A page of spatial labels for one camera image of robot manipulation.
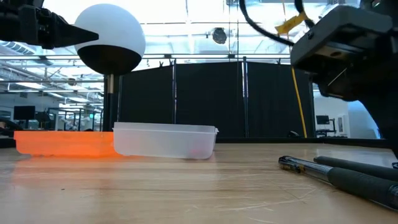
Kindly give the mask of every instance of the wooden table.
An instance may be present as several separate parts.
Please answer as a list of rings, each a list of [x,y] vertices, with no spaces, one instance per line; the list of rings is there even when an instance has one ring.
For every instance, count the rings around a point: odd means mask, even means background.
[[[30,158],[0,150],[1,223],[398,223],[398,212],[280,170],[289,155],[390,166],[387,149],[219,144],[207,161]]]

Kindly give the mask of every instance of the black partition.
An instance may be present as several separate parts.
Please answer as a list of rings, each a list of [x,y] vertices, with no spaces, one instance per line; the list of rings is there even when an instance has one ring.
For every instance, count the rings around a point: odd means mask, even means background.
[[[244,138],[242,63],[177,65],[177,124],[210,125]]]
[[[172,124],[173,66],[131,72],[122,77],[119,121]]]
[[[303,136],[291,66],[248,62],[247,71],[249,138],[286,138],[289,131]],[[295,72],[307,136],[312,138],[312,85],[308,75]]]

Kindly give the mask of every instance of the black cable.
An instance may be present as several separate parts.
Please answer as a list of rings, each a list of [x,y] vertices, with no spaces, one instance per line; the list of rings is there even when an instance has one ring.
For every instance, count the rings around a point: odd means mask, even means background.
[[[304,12],[304,5],[303,5],[303,0],[294,0],[294,7],[296,8],[298,13]],[[315,23],[311,19],[306,19],[304,20],[305,24],[311,28],[315,26]]]
[[[272,39],[272,40],[274,40],[276,42],[279,42],[281,44],[285,44],[285,45],[288,45],[288,46],[293,46],[294,45],[294,43],[292,41],[287,40],[285,38],[278,37],[277,35],[272,34],[272,33],[268,32],[268,31],[264,30],[263,28],[259,27],[252,19],[250,19],[249,15],[248,15],[248,11],[246,10],[245,0],[239,0],[239,6],[241,8],[241,11],[242,11],[242,14],[243,14],[245,20],[257,32],[259,32],[260,34],[262,34],[262,35],[264,35],[264,36],[266,36],[266,37],[268,37],[268,38],[270,38],[270,39]]]

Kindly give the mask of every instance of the white ball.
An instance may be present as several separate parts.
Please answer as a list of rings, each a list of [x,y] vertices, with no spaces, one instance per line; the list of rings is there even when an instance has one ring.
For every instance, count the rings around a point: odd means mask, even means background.
[[[140,23],[119,6],[90,6],[81,12],[75,26],[99,35],[98,40],[75,46],[82,61],[97,72],[126,72],[134,69],[144,55],[146,41]]]

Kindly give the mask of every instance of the white wall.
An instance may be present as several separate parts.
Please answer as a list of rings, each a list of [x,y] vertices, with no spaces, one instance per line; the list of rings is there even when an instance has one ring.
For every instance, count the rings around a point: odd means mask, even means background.
[[[347,136],[348,138],[352,138],[352,130],[349,125],[350,117],[348,114],[348,103],[332,98],[332,97],[324,97],[321,96],[319,92],[314,92],[314,110],[315,116],[317,115],[328,115],[329,119],[335,119],[336,130],[338,130],[338,117],[344,115],[343,129],[345,130],[345,134],[337,133],[336,136]],[[333,130],[333,123],[330,124],[317,124],[317,120],[315,119],[315,129],[330,129]],[[334,136],[334,133],[328,133],[328,136]]]
[[[348,103],[351,137],[358,139],[379,139],[377,124],[359,101]]]

